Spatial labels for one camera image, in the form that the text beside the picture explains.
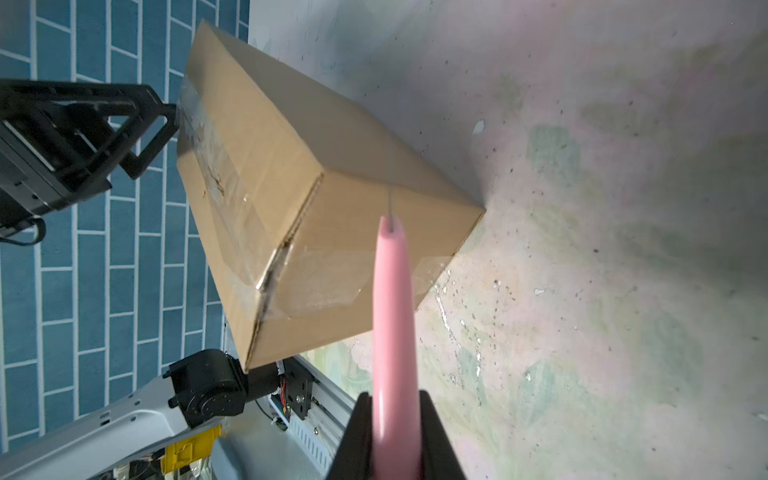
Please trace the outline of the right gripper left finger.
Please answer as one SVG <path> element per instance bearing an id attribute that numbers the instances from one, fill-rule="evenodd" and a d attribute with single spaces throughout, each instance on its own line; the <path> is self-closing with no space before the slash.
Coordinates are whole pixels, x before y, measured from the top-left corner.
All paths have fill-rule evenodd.
<path id="1" fill-rule="evenodd" d="M 371 479 L 373 475 L 372 436 L 372 399 L 368 393 L 361 393 L 352 410 L 326 479 Z"/>

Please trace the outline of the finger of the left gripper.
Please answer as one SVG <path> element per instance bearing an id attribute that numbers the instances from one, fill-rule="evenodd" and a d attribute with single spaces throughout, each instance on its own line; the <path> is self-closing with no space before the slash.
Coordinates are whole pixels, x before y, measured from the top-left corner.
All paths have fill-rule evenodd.
<path id="1" fill-rule="evenodd" d="M 50 116 L 64 137 L 135 142 L 150 129 L 150 88 L 138 84 L 1 81 L 3 115 Z"/>
<path id="2" fill-rule="evenodd" d="M 176 106 L 148 85 L 61 83 L 59 94 L 74 122 L 75 156 L 66 173 L 106 176 L 120 167 L 136 180 L 178 129 Z"/>

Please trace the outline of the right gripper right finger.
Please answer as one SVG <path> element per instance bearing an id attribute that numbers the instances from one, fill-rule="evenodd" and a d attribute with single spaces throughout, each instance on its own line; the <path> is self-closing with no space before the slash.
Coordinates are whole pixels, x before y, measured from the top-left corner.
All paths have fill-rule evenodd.
<path id="1" fill-rule="evenodd" d="M 466 476 L 426 390 L 419 391 L 421 418 L 421 479 L 465 480 Z"/>

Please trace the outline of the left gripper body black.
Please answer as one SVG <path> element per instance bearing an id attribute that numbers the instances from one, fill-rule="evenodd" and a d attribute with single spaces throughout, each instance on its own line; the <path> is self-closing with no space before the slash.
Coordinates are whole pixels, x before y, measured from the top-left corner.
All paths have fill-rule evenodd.
<path id="1" fill-rule="evenodd" d="M 1 117 L 1 229 L 21 231 L 33 220 L 77 201 L 63 176 L 73 150 L 49 115 Z"/>

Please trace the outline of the pink utility knife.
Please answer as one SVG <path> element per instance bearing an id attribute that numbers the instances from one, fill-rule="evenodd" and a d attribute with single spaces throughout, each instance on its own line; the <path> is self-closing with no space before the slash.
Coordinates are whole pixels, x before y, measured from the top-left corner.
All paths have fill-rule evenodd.
<path id="1" fill-rule="evenodd" d="M 408 240 L 393 211 L 380 219 L 373 279 L 372 454 L 376 479 L 421 477 L 421 420 Z"/>

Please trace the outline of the brown cardboard express box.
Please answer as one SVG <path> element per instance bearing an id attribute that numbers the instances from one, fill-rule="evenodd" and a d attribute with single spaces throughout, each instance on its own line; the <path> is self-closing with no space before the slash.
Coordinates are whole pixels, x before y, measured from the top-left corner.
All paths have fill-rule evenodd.
<path id="1" fill-rule="evenodd" d="M 246 370 L 371 329 L 386 214 L 416 300 L 483 215 L 358 104 L 208 22 L 178 115 L 177 168 Z"/>

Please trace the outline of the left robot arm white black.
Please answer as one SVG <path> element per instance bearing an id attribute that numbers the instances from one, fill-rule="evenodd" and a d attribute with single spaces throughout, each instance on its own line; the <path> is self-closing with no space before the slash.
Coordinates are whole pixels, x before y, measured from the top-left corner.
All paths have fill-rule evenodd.
<path id="1" fill-rule="evenodd" d="M 5 79 L 1 83 L 1 240 L 46 234 L 47 214 L 139 178 L 177 132 L 177 108 L 153 88 Z M 244 370 L 206 349 L 126 397 L 5 455 L 5 479 L 90 478 L 178 437 L 200 433 L 273 392 L 275 365 Z"/>

